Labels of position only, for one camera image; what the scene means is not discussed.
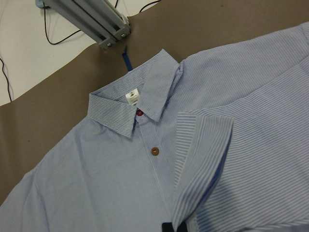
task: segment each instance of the wooden button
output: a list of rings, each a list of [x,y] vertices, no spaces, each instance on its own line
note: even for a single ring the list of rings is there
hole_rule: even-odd
[[[151,149],[151,154],[152,154],[153,156],[159,155],[159,148],[153,147],[153,148]]]

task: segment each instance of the white label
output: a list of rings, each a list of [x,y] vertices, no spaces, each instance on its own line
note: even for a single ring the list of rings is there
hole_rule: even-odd
[[[140,98],[140,94],[139,94],[137,88],[126,94],[127,102],[130,105],[135,105],[139,98]]]

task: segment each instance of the white surface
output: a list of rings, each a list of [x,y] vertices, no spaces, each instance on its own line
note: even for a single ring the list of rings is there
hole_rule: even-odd
[[[117,10],[132,16],[152,0],[119,0]],[[78,30],[52,9],[46,11],[47,33],[58,42]],[[79,32],[65,42],[50,45],[44,32],[44,11],[35,0],[0,0],[0,57],[16,99],[80,54],[94,41]],[[0,105],[10,102],[0,72]]]

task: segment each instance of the collar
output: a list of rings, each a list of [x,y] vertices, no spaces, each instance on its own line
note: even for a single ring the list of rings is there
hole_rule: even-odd
[[[123,77],[90,93],[88,116],[130,138],[138,108],[150,119],[159,121],[170,90],[175,86],[178,67],[178,62],[162,49]],[[136,88],[140,99],[136,105],[130,105],[125,95]]]

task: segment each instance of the brown surface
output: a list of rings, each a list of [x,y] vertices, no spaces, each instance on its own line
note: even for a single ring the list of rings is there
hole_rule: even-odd
[[[0,203],[87,112],[88,94],[164,48],[178,61],[309,21],[308,0],[164,0],[130,17],[132,34],[108,51],[96,44],[0,107]]]

